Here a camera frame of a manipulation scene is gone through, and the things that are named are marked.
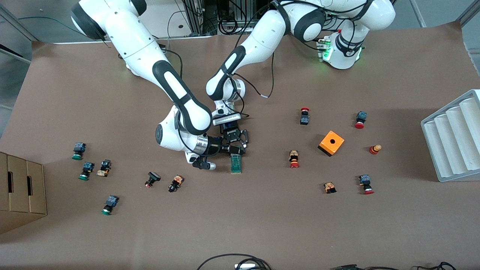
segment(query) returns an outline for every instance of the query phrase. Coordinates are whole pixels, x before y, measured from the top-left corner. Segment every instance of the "metal frame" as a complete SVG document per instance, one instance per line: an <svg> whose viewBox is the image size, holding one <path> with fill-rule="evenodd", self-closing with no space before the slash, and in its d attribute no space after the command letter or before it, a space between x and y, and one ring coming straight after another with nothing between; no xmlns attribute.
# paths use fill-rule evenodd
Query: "metal frame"
<svg viewBox="0 0 480 270"><path fill-rule="evenodd" d="M0 104L0 108L6 109L6 110L13 110L12 107L8 107L8 106L1 105L1 104Z"/></svg>
<svg viewBox="0 0 480 270"><path fill-rule="evenodd" d="M467 9L457 18L460 25L464 27L480 11L480 0L475 0Z"/></svg>
<svg viewBox="0 0 480 270"><path fill-rule="evenodd" d="M415 13L415 17L417 18L417 21L419 22L420 27L427 27L425 24L425 20L423 19L423 16L420 12L420 8L417 4L416 0L410 0L410 4L412 5L413 13Z"/></svg>
<svg viewBox="0 0 480 270"><path fill-rule="evenodd" d="M20 34L26 37L30 41L40 41L36 36L34 36L28 29L15 17L6 7L0 3L0 17L2 17L6 22L8 22L13 28L15 28ZM0 53L11 56L17 60L23 61L27 64L30 64L32 61L22 57L20 54L13 53L11 49L5 50L0 48Z"/></svg>
<svg viewBox="0 0 480 270"><path fill-rule="evenodd" d="M15 17L6 7L4 7L0 3L0 17L5 19L6 22L11 24L18 32L24 35L30 41L40 41L37 37L35 37L28 29Z"/></svg>
<svg viewBox="0 0 480 270"><path fill-rule="evenodd" d="M202 27L200 26L200 18L195 12L193 12L198 10L195 7L195 1L198 5L200 5L200 1L197 0L182 0L183 5L185 6L185 13L187 14L187 20L190 24L190 29L192 33L198 33L200 35L202 33Z"/></svg>

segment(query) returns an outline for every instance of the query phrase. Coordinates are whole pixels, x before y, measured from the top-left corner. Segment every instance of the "circuit board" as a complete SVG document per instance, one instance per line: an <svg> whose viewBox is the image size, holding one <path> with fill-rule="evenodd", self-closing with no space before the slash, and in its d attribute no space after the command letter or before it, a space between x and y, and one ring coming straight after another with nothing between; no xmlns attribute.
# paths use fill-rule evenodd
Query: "circuit board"
<svg viewBox="0 0 480 270"><path fill-rule="evenodd" d="M230 169L231 173L241 173L241 155L230 155Z"/></svg>

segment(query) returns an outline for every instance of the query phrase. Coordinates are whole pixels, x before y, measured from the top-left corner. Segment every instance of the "wire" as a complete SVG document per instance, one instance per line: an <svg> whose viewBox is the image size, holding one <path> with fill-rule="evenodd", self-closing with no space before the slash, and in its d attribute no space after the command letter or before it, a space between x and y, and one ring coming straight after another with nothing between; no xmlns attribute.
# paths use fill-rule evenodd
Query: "wire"
<svg viewBox="0 0 480 270"><path fill-rule="evenodd" d="M206 36L208 34L211 34L211 33L215 32L215 31L216 31L216 29L213 29L212 31L206 32L205 34L201 34L200 36Z"/></svg>
<svg viewBox="0 0 480 270"><path fill-rule="evenodd" d="M448 266L448 267L450 267L452 270L456 270L456 268L453 267L453 265L449 264L449 263L446 262L446 261L441 262L438 266L434 266L434 267L430 267L430 268L423 267L423 266L414 266L414 267L417 268L416 270L419 270L419 269L426 269L426 270L446 270L446 269L444 268L444 266Z"/></svg>
<svg viewBox="0 0 480 270"><path fill-rule="evenodd" d="M350 38L350 41L348 42L347 49L350 49L350 44L352 43L353 36L355 35L355 22L353 23L353 31L352 31L352 37Z"/></svg>
<svg viewBox="0 0 480 270"><path fill-rule="evenodd" d="M227 35L227 36L230 36L230 35L235 35L235 34L238 34L240 33L240 31L242 31L242 29L246 28L247 27L247 14L245 14L245 12L243 11L243 9L237 5L233 0L228 0L230 3L232 3L237 9L240 10L241 14L244 16L245 18L245 25L243 26L243 28L239 29L237 31L237 29L239 28L239 24L237 22L237 20L235 18L233 18L232 16L230 15L227 15L227 16L223 16L221 19L220 19L220 22L219 23L219 30L222 34L224 35ZM232 31L227 31L225 30L224 26L223 26L223 22L224 21L227 21L227 22L234 22L234 26L233 26L233 30Z"/></svg>
<svg viewBox="0 0 480 270"><path fill-rule="evenodd" d="M213 19L214 19L214 18L206 18L206 20L207 20L208 22L210 22L210 24L212 25L212 27L214 28L214 30L216 30L215 24L214 24L213 21L212 21Z"/></svg>
<svg viewBox="0 0 480 270"><path fill-rule="evenodd" d="M44 16L30 16L30 17L22 17L22 18L18 18L18 19L19 19L19 20L24 20L24 19L35 19L35 18L54 20L55 22L57 22L57 23L59 23L59 24L63 25L64 27L66 27L66 28L68 28L68 29L70 29L70 30L72 30L72 31L74 31L74 32L77 32L78 34L80 34L80 35L82 35L82 36L86 37L86 36L85 36L85 34L82 34L80 31L77 31L77 30L75 30L75 29L71 28L70 26L68 26L68 25L66 25L66 24L64 24L64 23L62 23L61 21L59 21L59 20L57 20L57 19L55 19L55 18L44 17Z"/></svg>
<svg viewBox="0 0 480 270"><path fill-rule="evenodd" d="M257 12L255 12L255 13L253 14L253 16L250 18L250 20L248 21L248 23L245 25L245 27L243 28L242 32L240 33L240 36L239 36L239 38L237 39L237 43L235 43L235 47L238 46L238 44L239 44L239 42L240 42L241 36L245 33L245 30L247 30L247 26L250 25L250 23L252 22L253 18L254 18L256 15L260 14L260 12L261 12L262 10L264 10L265 8L268 8L268 5L270 5L270 4L266 4L265 6L259 8L259 9L257 10Z"/></svg>
<svg viewBox="0 0 480 270"><path fill-rule="evenodd" d="M324 11L327 11L327 12L331 12L331 13L335 13L335 14L340 14L340 13L347 13L347 12L350 12L350 11L354 11L356 10L357 8L360 8L360 7L363 7L364 5L367 4L368 1L366 1L365 3L361 4L361 5L358 5L352 9L349 9L349 10L345 10L345 11L334 11L334 10L330 10L330 9L326 9L322 6L319 6L319 5L315 5L313 3L310 3L310 2L306 2L306 1L301 1L301 0L289 0L291 2L288 2L286 4L282 4L282 6L286 6L286 5L291 5L293 3L298 3L298 4L305 4L305 5L310 5L310 6L313 6L313 7L316 7L316 8L319 8L321 10L324 10Z"/></svg>
<svg viewBox="0 0 480 270"><path fill-rule="evenodd" d="M207 260L205 260L198 268L197 270L200 270L200 268L207 262L213 260L213 259L216 259L216 258L220 258L220 257L228 257L228 256L242 256L242 257L248 257L248 259L245 259L245 260L242 260L238 265L237 267L235 268L235 270L239 270L241 265L242 265L242 262L245 262L245 261L253 261L255 262L256 264L259 265L259 267L255 267L255 268L252 268L253 269L259 269L259 270L272 270L272 267L264 260L260 259L260 258L257 258L257 257L254 257L252 255L248 255L248 254L240 254L240 253L227 253L227 254L222 254L222 255L217 255L217 256L213 256L211 258L208 258Z"/></svg>
<svg viewBox="0 0 480 270"><path fill-rule="evenodd" d="M173 15L175 15L175 13L179 13L179 12L185 12L185 11L184 11L184 10L175 11L175 12L172 13L172 15L170 16L170 19L168 19L168 23L167 23L167 35L168 35L169 38L171 38L171 37L170 37L170 32L168 31L168 28L170 27L170 20L172 19Z"/></svg>
<svg viewBox="0 0 480 270"><path fill-rule="evenodd" d="M342 22L340 22L340 24L335 28L335 31L337 31L337 30L340 28L340 26L342 25L342 23L343 23L344 21L346 21L346 19L344 19Z"/></svg>
<svg viewBox="0 0 480 270"><path fill-rule="evenodd" d="M248 114L246 114L246 113L243 113L243 109L245 108L245 101L243 100L243 98L241 97L240 93L239 93L238 90L236 89L236 87L235 87L235 82L233 81L232 77L230 77L230 83L232 84L233 91L235 91L235 93L237 94L237 96L240 98L240 100L241 100L241 102L242 102L242 107L241 107L241 110L240 110L240 111L236 111L236 110L230 108L230 107L225 103L224 100L222 100L222 101L223 101L223 104L225 104L225 106L226 106L229 110L231 110L231 111L233 111L233 112L236 112L236 113L239 113L239 114L242 114L242 115L245 115L246 117L249 117L250 115L248 115Z"/></svg>
<svg viewBox="0 0 480 270"><path fill-rule="evenodd" d="M183 5L185 5L185 7L186 7L189 11L193 12L193 14L194 14L195 16L202 16L202 15L203 15L202 12L194 11L189 5L187 5L187 3L185 2L185 0L181 0L181 1L183 2Z"/></svg>
<svg viewBox="0 0 480 270"><path fill-rule="evenodd" d="M239 7L234 1L232 1L232 0L229 0L229 1L230 1L230 3L232 3L234 6L236 6L240 10L241 14L245 18L245 25L243 27L247 27L247 14L245 12L243 12L243 9L241 7Z"/></svg>
<svg viewBox="0 0 480 270"><path fill-rule="evenodd" d="M307 43L303 43L303 42L302 42L302 44L305 45L305 46L307 46L307 47L309 47L309 48L311 48L311 49L314 49L314 50L318 51L317 48L314 48L314 47L308 45Z"/></svg>
<svg viewBox="0 0 480 270"><path fill-rule="evenodd" d="M180 133L180 128L178 129L178 132L179 132L179 137L180 137L180 141L183 143L183 145L190 151L192 152L193 154L197 154L199 155L200 157L204 157L204 158L208 158L208 157L212 157L216 154L218 154L220 152L220 147L217 148L216 152L213 153L213 154L210 154L210 155L204 155L204 154L200 154L200 153L197 153L195 151L193 151L192 149L190 149L190 147L188 147L188 145L185 143L185 141L183 140L182 136L181 136L181 133Z"/></svg>
<svg viewBox="0 0 480 270"><path fill-rule="evenodd" d="M176 56L178 56L178 58L179 58L179 60L180 60L180 79L181 79L182 76L183 76L183 61L182 61L182 59L181 59L181 56L180 56L178 53L176 53L176 52L174 52L174 51L172 51L172 50L169 50L169 49L163 49L163 50L164 50L164 51L171 52L171 53L175 54Z"/></svg>
<svg viewBox="0 0 480 270"><path fill-rule="evenodd" d="M237 75L238 77L242 78L244 81L246 81L248 84L250 84L253 89L255 90L255 92L257 92L257 94L263 98L269 98L271 97L272 93L273 93L273 88L274 88L274 85L275 85L275 77L274 77L274 72L273 72L273 59L275 57L275 53L272 53L272 89L270 90L270 93L268 94L268 96L265 96L265 95L262 95L258 89L249 81L247 80L245 77L243 77L242 75L238 74L238 73L234 73L233 75Z"/></svg>
<svg viewBox="0 0 480 270"><path fill-rule="evenodd" d="M368 267L365 270L375 270L375 269L384 269L384 270L398 270L396 268L391 268L391 267L383 267L383 266L373 266L373 267Z"/></svg>
<svg viewBox="0 0 480 270"><path fill-rule="evenodd" d="M183 6L184 6L184 7L187 7L187 4L185 3L185 1L182 0L182 2L183 2ZM177 5L179 11L183 11L183 10L181 10L179 4L177 3L177 0L175 0L175 4ZM181 16L183 17L183 19L184 19L185 22L187 23L188 28L190 29L190 32L193 32L193 31L192 31L192 28L190 27L190 24L189 24L188 21L187 21L187 19L185 18L185 16L183 16L183 13L181 14Z"/></svg>
<svg viewBox="0 0 480 270"><path fill-rule="evenodd" d="M335 22L334 22L334 23L333 23L333 25L332 25L332 26L330 26L330 27L333 27L333 26L336 24L337 17L331 17L331 18L328 20L328 23L327 23L326 25L324 25L324 28L323 28L323 30L329 30L329 29L330 29L330 27L327 27L327 26L328 26L328 25L330 25L330 24L332 23L332 21L333 21L333 18L335 18Z"/></svg>

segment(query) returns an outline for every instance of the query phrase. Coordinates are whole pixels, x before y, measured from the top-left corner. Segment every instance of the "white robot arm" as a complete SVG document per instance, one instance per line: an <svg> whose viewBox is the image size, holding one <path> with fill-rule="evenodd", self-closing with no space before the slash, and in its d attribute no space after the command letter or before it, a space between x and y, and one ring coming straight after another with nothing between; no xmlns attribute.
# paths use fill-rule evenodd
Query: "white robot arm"
<svg viewBox="0 0 480 270"><path fill-rule="evenodd" d="M184 151L194 167L213 170L215 164L197 159L228 149L222 148L220 138L205 134L212 122L210 110L195 98L138 18L145 10L145 0L81 0L72 8L72 20L92 39L108 36L127 68L162 88L172 100L174 106L156 128L157 143Z"/></svg>
<svg viewBox="0 0 480 270"><path fill-rule="evenodd" d="M245 84L232 75L242 66L263 62L277 48L283 35L291 34L301 42L314 40L333 18L333 27L343 23L341 33L324 38L324 60L337 69L351 67L358 59L369 30L388 27L395 18L389 0L277 0L276 10L267 11L250 36L236 47L217 73L207 82L206 92L215 102L213 124L225 125L240 119L233 103L244 96Z"/></svg>

